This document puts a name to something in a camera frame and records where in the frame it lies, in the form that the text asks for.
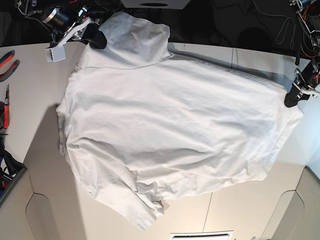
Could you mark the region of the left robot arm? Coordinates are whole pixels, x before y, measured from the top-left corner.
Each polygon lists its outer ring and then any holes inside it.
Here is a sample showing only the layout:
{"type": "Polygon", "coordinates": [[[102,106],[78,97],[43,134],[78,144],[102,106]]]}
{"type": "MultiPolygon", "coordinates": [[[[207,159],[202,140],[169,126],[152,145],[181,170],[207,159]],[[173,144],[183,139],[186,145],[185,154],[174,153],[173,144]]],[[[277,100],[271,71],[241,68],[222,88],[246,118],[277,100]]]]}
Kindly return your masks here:
{"type": "Polygon", "coordinates": [[[293,101],[308,100],[310,96],[316,98],[320,92],[316,87],[320,84],[320,2],[318,0],[290,0],[289,5],[294,9],[301,26],[302,37],[307,37],[312,46],[311,53],[306,53],[303,40],[300,51],[310,59],[303,69],[294,70],[295,79],[287,98],[293,101]]]}

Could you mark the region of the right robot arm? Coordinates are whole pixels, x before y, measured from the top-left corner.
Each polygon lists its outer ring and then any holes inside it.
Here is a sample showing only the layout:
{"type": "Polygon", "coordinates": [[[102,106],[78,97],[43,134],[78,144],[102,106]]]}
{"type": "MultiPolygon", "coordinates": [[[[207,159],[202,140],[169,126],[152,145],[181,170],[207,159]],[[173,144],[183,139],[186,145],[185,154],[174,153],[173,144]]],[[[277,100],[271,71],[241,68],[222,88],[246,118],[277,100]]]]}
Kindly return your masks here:
{"type": "Polygon", "coordinates": [[[215,0],[190,0],[184,8],[151,0],[125,7],[121,0],[18,0],[15,6],[51,37],[48,62],[66,58],[67,42],[85,49],[76,66],[76,79],[92,81],[95,90],[116,86],[141,92],[159,81],[183,89],[193,80],[226,81],[231,95],[247,94],[246,105],[288,107],[290,93],[279,85],[205,55],[170,50],[175,43],[221,46],[276,54],[275,29],[264,3],[241,0],[218,5],[215,0]]]}

